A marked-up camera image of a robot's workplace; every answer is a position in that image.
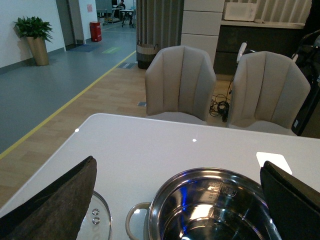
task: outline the door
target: door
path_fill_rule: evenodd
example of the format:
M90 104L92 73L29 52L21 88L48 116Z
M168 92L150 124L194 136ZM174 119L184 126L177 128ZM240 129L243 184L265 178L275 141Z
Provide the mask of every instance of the door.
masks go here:
M64 45L70 46L75 44L74 29L70 14L69 0L56 0L58 8Z

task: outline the gray curtain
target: gray curtain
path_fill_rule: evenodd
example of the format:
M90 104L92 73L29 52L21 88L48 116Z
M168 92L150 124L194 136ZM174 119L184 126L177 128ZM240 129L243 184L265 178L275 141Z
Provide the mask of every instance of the gray curtain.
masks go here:
M137 42L160 49L180 45L183 13L184 0L136 0Z

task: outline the gray floor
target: gray floor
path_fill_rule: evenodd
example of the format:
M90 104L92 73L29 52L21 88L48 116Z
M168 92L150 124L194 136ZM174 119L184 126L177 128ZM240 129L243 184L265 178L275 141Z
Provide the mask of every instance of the gray floor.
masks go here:
M0 74L0 153L30 132L92 82L136 50L136 29L103 26L102 41L91 52L50 56L48 66L26 66ZM113 53L103 53L119 48ZM125 62L135 63L134 54Z

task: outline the wicker basket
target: wicker basket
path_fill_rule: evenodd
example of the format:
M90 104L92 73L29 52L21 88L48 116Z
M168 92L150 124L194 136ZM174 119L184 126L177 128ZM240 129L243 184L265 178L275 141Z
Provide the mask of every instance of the wicker basket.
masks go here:
M140 69L147 69L157 53L159 52L159 45L141 44L140 41L136 44L136 59Z

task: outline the green plant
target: green plant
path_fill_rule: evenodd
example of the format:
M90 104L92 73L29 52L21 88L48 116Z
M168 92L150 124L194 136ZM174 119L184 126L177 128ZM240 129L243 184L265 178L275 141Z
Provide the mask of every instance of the green plant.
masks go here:
M15 21L15 27L18 30L19 37L33 37L42 38L49 42L52 39L49 32L52 32L50 23L47 21L42 21L39 17L18 17L18 21Z

